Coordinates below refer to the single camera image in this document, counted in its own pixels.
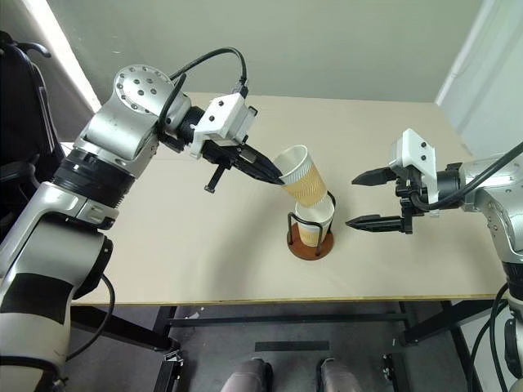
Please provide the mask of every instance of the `black chair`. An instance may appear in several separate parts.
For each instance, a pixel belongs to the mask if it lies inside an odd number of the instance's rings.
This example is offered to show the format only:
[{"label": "black chair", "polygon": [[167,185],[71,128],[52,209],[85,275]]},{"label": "black chair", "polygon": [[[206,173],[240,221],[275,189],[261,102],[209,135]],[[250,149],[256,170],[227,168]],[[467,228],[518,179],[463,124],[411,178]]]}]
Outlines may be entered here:
[{"label": "black chair", "polygon": [[45,83],[29,50],[51,57],[42,45],[14,41],[0,31],[0,241],[64,158]]}]

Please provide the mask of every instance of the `gray shoe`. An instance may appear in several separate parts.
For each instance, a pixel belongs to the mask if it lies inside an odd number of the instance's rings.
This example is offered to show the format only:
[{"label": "gray shoe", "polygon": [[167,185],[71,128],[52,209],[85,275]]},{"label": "gray shoe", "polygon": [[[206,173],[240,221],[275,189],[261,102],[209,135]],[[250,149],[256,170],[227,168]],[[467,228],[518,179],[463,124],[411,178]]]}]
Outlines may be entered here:
[{"label": "gray shoe", "polygon": [[229,377],[221,392],[270,392],[272,366],[262,359],[241,363]]},{"label": "gray shoe", "polygon": [[354,374],[335,359],[320,362],[318,377],[320,392],[363,392]]}]

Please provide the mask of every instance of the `metal wire cup holder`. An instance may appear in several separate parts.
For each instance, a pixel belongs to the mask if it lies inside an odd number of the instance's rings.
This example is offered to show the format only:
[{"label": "metal wire cup holder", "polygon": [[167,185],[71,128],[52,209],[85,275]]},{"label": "metal wire cup holder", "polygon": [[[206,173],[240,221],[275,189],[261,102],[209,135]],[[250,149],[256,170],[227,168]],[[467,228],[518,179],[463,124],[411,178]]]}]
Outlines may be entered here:
[{"label": "metal wire cup holder", "polygon": [[[329,191],[327,191],[327,195],[331,198],[331,200],[333,201],[333,205],[334,205],[334,209],[336,209],[336,199],[335,197],[333,196],[333,194],[331,194]],[[296,242],[296,239],[293,238],[293,219],[296,221],[296,222],[299,222],[303,225],[312,225],[312,226],[316,226],[318,229],[319,229],[319,233],[318,233],[318,243],[316,244],[316,247],[315,247],[315,253],[314,253],[314,256],[315,257],[309,257],[309,256],[306,256],[306,255],[303,255],[301,254],[300,252],[298,252],[296,249],[293,249],[293,245],[295,244]],[[330,225],[329,227],[327,228],[327,235],[325,236],[325,239],[324,241],[322,242],[322,236],[323,236],[323,231],[324,231],[324,228],[321,224],[319,224],[318,222],[312,222],[312,221],[308,221],[308,220],[303,220],[302,218],[300,218],[299,216],[297,216],[294,212],[290,212],[288,215],[287,215],[287,222],[288,222],[288,232],[287,232],[287,244],[288,244],[288,247],[289,249],[291,249],[291,252],[295,255],[295,256],[298,256],[298,257],[301,257],[302,259],[306,259],[306,260],[317,260],[325,255],[327,255],[327,253],[330,251],[330,249],[332,248],[332,245],[333,245],[333,239],[330,239],[330,247],[329,249],[322,249],[322,243],[326,243],[327,242],[327,237],[331,234],[331,237],[332,237],[332,232],[330,230],[331,226],[333,225],[333,222],[331,221],[330,222]]]}]

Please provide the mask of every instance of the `floor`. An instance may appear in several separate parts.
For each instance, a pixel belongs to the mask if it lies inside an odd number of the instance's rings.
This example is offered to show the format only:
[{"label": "floor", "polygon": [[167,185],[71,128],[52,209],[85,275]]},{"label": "floor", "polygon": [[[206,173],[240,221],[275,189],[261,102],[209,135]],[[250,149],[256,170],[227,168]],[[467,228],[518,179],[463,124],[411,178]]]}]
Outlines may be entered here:
[{"label": "floor", "polygon": [[[415,304],[418,319],[437,313],[437,302]],[[158,308],[120,306],[115,313],[134,323],[152,327]],[[214,305],[180,308],[177,317],[227,317],[262,314],[334,314],[397,311],[393,302],[318,305]],[[261,357],[273,365],[274,391],[315,390],[315,366],[335,357],[346,363],[363,391],[392,392],[382,374],[382,355],[405,353],[413,392],[466,390],[463,370],[450,334],[432,337],[403,348],[395,341],[402,323],[237,324],[181,328],[172,336],[181,342],[186,366],[180,392],[219,392],[235,366]],[[73,330],[71,349],[89,337]],[[259,341],[328,341],[329,350],[256,352]],[[68,391],[152,391],[162,359],[160,353],[100,338],[95,345],[67,364]]]}]

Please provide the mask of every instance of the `table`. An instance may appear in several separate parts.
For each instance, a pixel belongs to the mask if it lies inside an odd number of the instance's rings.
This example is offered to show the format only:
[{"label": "table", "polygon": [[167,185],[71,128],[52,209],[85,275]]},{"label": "table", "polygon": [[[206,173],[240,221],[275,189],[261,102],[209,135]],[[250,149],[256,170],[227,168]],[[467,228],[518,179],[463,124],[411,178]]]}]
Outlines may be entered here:
[{"label": "table", "polygon": [[[209,94],[190,94],[206,107]],[[114,253],[106,274],[118,304],[182,305],[271,301],[491,298],[504,283],[481,214],[443,211],[414,218],[414,235],[371,234],[345,226],[371,213],[398,215],[394,184],[351,185],[387,165],[390,144],[412,127],[436,147],[437,168],[469,160],[439,108],[430,103],[250,96],[259,110],[248,143],[273,158],[307,145],[337,199],[334,248],[303,261],[287,248],[282,189],[232,169],[215,194],[203,191],[207,161],[161,148],[107,233]],[[76,303],[107,303],[103,287]]]}]

